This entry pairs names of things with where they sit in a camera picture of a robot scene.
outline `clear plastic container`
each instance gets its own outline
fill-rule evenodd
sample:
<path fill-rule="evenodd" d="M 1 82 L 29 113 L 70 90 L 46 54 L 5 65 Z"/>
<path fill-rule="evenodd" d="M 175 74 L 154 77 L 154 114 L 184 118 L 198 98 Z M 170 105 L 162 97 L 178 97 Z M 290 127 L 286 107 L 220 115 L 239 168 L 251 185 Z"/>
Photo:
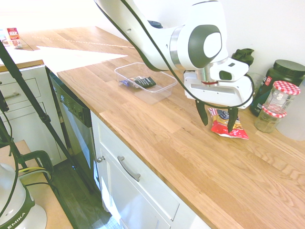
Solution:
<path fill-rule="evenodd" d="M 300 92 L 299 87 L 292 83 L 275 81 L 264 106 L 274 113 L 282 114 Z"/>
<path fill-rule="evenodd" d="M 282 114 L 274 113 L 263 105 L 254 126 L 264 133 L 271 133 L 274 131 L 281 119 L 286 116 L 286 114 L 286 112 Z"/>
<path fill-rule="evenodd" d="M 249 75 L 252 78 L 253 82 L 254 82 L 254 92 L 256 94 L 258 89 L 262 85 L 264 76 L 260 75 L 258 73 L 253 73 L 253 72 L 248 72 L 247 75 Z"/>
<path fill-rule="evenodd" d="M 139 99 L 148 104 L 165 99 L 172 94 L 173 87 L 177 84 L 177 80 L 164 72 L 154 72 L 150 70 L 144 63 L 132 63 L 114 70 L 117 74 L 117 81 L 120 87 L 134 94 Z M 151 77 L 156 85 L 143 88 L 130 80 L 135 77 Z"/>

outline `plastic tray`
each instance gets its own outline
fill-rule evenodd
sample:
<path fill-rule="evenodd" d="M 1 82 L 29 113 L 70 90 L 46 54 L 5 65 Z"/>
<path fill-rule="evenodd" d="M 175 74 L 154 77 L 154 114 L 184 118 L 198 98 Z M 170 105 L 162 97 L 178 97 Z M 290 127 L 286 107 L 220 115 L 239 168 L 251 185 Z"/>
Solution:
<path fill-rule="evenodd" d="M 154 104 L 172 94 L 173 87 L 177 84 L 177 80 L 164 72 L 154 72 L 150 70 L 144 63 L 132 63 L 114 70 L 117 74 L 117 81 L 120 87 L 134 94 L 139 99 L 148 104 Z M 143 78 L 151 77 L 156 85 L 143 88 L 130 80 L 141 76 Z"/>

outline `black cable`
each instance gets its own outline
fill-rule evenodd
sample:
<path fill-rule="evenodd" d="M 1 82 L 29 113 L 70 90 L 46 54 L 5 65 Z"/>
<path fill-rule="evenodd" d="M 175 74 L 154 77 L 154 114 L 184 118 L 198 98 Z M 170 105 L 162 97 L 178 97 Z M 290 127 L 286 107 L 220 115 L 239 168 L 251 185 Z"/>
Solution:
<path fill-rule="evenodd" d="M 40 161 L 39 161 L 37 158 L 35 158 L 35 161 L 36 161 L 36 163 L 38 164 L 39 167 L 44 168 L 44 167 L 41 165 Z M 49 171 L 49 173 L 51 174 L 51 178 L 50 178 L 50 179 L 49 179 L 49 177 L 48 177 L 45 173 L 43 173 L 43 175 L 44 175 L 44 177 L 46 178 L 46 180 L 47 180 L 49 183 L 52 183 L 53 180 L 54 180 L 54 176 L 53 176 L 53 173 L 52 173 L 52 172 Z"/>
<path fill-rule="evenodd" d="M 7 121 L 8 124 L 9 124 L 9 127 L 10 127 L 10 137 L 12 138 L 12 137 L 13 137 L 13 129 L 12 129 L 12 127 L 11 127 L 11 124 L 10 124 L 9 119 L 8 119 L 8 117 L 6 116 L 6 114 L 5 114 L 4 112 L 2 112 L 2 113 L 3 113 L 3 115 L 4 115 L 5 119 L 6 119 L 6 121 Z"/>
<path fill-rule="evenodd" d="M 8 200 L 6 201 L 6 204 L 4 205 L 2 211 L 0 212 L 0 218 L 1 216 L 3 215 L 5 209 L 7 208 L 7 206 L 9 205 L 10 203 L 10 200 L 11 200 L 11 197 L 13 196 L 14 194 L 14 191 L 15 191 L 15 188 L 16 188 L 16 184 L 17 184 L 17 180 L 18 180 L 18 173 L 19 173 L 19 167 L 18 167 L 18 159 L 17 159 L 17 156 L 15 154 L 13 154 L 13 157 L 14 157 L 14 161 L 15 161 L 15 178 L 14 178 L 14 182 L 13 182 L 13 186 L 11 188 L 11 191 L 10 191 L 10 195 L 9 195 L 9 198 Z"/>
<path fill-rule="evenodd" d="M 151 37 L 151 35 L 149 34 L 149 32 L 147 31 L 146 27 L 144 26 L 144 24 L 142 23 L 141 19 L 138 17 L 138 15 L 134 12 L 134 10 L 132 9 L 132 7 L 130 7 L 130 5 L 126 2 L 126 0 L 121 0 L 121 2 L 126 6 L 126 8 L 130 11 L 130 13 L 136 18 L 136 20 L 138 21 L 138 23 L 141 25 L 142 29 L 144 30 L 144 32 L 146 33 L 146 35 L 148 36 L 148 38 L 151 40 L 152 44 L 154 45 L 154 47 L 157 49 L 158 53 L 161 55 L 163 61 L 165 62 L 166 66 L 168 67 L 168 69 L 170 70 L 170 72 L 174 75 L 174 77 L 176 78 L 176 80 L 179 82 L 179 84 L 182 86 L 182 88 L 184 90 L 187 91 L 187 93 L 193 97 L 195 100 L 198 100 L 199 102 L 217 108 L 217 109 L 232 109 L 232 108 L 238 108 L 240 106 L 245 105 L 247 102 L 250 101 L 250 99 L 252 98 L 253 94 L 254 94 L 254 82 L 252 80 L 252 78 L 248 75 L 246 75 L 246 77 L 248 77 L 251 81 L 252 84 L 252 93 L 251 96 L 242 104 L 240 105 L 236 105 L 236 106 L 216 106 L 207 102 L 204 102 L 200 99 L 198 99 L 195 95 L 193 95 L 186 87 L 185 85 L 182 83 L 182 81 L 179 79 L 179 77 L 176 75 L 176 73 L 174 72 L 174 70 L 171 68 L 170 64 L 167 62 L 165 56 L 163 55 L 162 51 L 159 49 L 158 45 L 155 43 L 155 41 L 153 40 L 153 38 Z"/>
<path fill-rule="evenodd" d="M 32 184 L 28 184 L 25 186 L 32 186 L 32 185 L 49 185 L 51 188 L 55 189 L 57 191 L 57 193 L 59 194 L 59 190 L 57 189 L 57 187 L 51 183 L 47 183 L 47 182 L 37 182 L 37 183 L 32 183 Z"/>
<path fill-rule="evenodd" d="M 40 167 L 42 166 L 40 161 L 37 158 L 35 158 L 35 161 L 37 162 L 38 166 L 40 166 Z M 54 192 L 53 188 L 56 190 L 57 195 L 58 195 L 58 196 L 56 196 L 56 198 L 59 200 L 59 198 L 61 196 L 60 193 L 59 193 L 59 190 L 56 188 L 56 186 L 52 185 L 52 182 L 53 182 L 53 179 L 54 179 L 53 174 L 51 173 L 51 179 L 49 179 L 49 177 L 45 173 L 43 175 L 46 178 L 47 182 L 50 184 L 50 187 L 52 188 L 52 191 Z"/>
<path fill-rule="evenodd" d="M 36 170 L 34 170 L 34 171 L 24 173 L 24 174 L 20 175 L 19 177 L 20 177 L 20 178 L 24 178 L 25 175 L 28 175 L 28 174 L 31 174 L 31 173 L 35 173 L 35 172 L 40 172 L 40 171 L 42 171 L 42 172 L 43 172 L 43 171 L 44 171 L 44 172 L 48 172 L 49 175 L 50 175 L 50 180 L 53 179 L 52 173 L 51 173 L 49 170 L 47 170 L 47 169 L 36 169 Z"/>

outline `cabinet knob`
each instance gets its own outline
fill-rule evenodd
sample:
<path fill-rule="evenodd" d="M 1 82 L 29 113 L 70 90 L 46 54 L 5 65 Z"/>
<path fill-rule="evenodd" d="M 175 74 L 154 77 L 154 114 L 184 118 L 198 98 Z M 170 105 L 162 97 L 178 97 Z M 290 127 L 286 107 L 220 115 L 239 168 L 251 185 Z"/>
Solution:
<path fill-rule="evenodd" d="M 102 162 L 103 160 L 106 160 L 106 159 L 104 158 L 104 156 L 99 157 L 99 158 L 97 159 L 97 162 L 100 163 L 100 162 Z"/>

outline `black tripod leg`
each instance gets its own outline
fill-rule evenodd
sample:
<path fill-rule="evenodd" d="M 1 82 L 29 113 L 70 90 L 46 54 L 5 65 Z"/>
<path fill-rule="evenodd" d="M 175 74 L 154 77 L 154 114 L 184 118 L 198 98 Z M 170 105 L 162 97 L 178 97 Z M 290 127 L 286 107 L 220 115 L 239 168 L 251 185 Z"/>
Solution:
<path fill-rule="evenodd" d="M 8 71 L 10 72 L 12 77 L 17 81 L 20 88 L 23 90 L 23 92 L 29 99 L 30 103 L 34 107 L 35 111 L 37 112 L 39 118 L 46 125 L 49 132 L 52 134 L 52 136 L 54 137 L 55 141 L 57 142 L 57 144 L 59 145 L 59 147 L 61 148 L 63 153 L 65 154 L 67 159 L 70 161 L 72 168 L 79 174 L 80 178 L 86 184 L 88 190 L 90 192 L 92 192 L 93 189 L 92 189 L 91 185 L 89 185 L 88 181 L 85 179 L 85 176 L 82 174 L 82 171 L 78 169 L 73 158 L 69 154 L 67 148 L 65 147 L 65 145 L 63 144 L 63 142 L 57 135 L 56 131 L 54 130 L 54 128 L 51 124 L 50 117 L 48 115 L 46 115 L 45 112 L 43 111 L 43 109 L 40 107 L 38 101 L 36 100 L 35 96 L 33 95 L 32 91 L 30 90 L 29 86 L 24 81 L 22 74 L 19 71 L 17 65 L 15 64 L 15 62 L 13 61 L 13 59 L 11 58 L 11 56 L 9 55 L 9 53 L 7 52 L 7 50 L 5 49 L 4 45 L 1 42 L 0 42 L 0 59 L 2 59 L 5 67 L 8 69 Z"/>

